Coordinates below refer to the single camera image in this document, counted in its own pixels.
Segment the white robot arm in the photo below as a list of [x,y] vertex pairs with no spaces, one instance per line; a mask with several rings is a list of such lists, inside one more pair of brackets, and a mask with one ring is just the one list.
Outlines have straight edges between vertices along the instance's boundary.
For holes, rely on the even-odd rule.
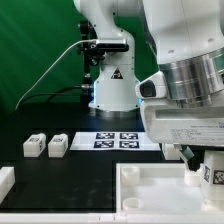
[[[100,62],[90,107],[104,115],[139,111],[148,137],[171,144],[196,170],[191,147],[224,147],[224,0],[73,0],[93,26]],[[135,41],[115,17],[139,16],[158,70],[134,72]]]

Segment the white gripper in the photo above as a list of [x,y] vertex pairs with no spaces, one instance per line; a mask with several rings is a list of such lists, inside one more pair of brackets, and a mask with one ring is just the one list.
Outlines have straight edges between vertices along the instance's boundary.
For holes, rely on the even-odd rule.
[[147,136],[155,143],[176,144],[189,171],[200,169],[200,157],[186,145],[224,146],[224,106],[178,109],[166,100],[144,100],[140,111]]

